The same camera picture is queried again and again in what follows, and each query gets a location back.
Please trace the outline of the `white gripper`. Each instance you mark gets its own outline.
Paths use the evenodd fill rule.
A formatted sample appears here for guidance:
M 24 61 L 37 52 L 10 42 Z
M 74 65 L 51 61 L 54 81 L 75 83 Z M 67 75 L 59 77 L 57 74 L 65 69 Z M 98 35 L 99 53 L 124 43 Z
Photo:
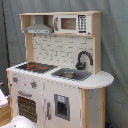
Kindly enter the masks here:
M 8 105 L 8 100 L 2 90 L 0 89 L 0 108 Z

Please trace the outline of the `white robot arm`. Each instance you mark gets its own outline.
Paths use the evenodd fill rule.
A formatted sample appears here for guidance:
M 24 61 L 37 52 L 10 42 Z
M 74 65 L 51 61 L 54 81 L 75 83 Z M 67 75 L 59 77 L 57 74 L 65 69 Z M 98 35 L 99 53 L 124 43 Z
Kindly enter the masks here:
M 8 105 L 7 97 L 0 89 L 0 108 Z M 9 123 L 1 126 L 0 128 L 36 128 L 35 125 L 24 116 L 16 116 Z

